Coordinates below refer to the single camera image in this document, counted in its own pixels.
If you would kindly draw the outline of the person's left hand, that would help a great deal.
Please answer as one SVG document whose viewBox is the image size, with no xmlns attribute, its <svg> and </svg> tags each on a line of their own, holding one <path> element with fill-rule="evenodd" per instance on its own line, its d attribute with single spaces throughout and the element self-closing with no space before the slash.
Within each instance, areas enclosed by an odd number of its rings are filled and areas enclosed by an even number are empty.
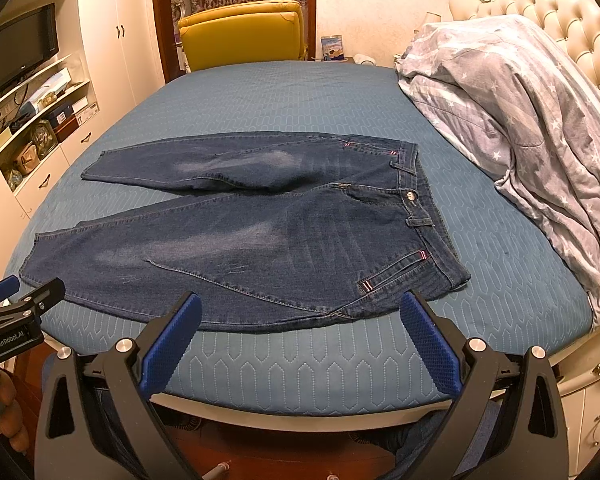
<svg viewBox="0 0 600 480">
<path fill-rule="evenodd" d="M 0 402 L 4 411 L 0 415 L 0 433 L 9 440 L 12 448 L 24 454 L 30 445 L 27 428 L 23 426 L 22 409 L 16 400 L 17 390 L 9 374 L 0 370 Z"/>
</svg>

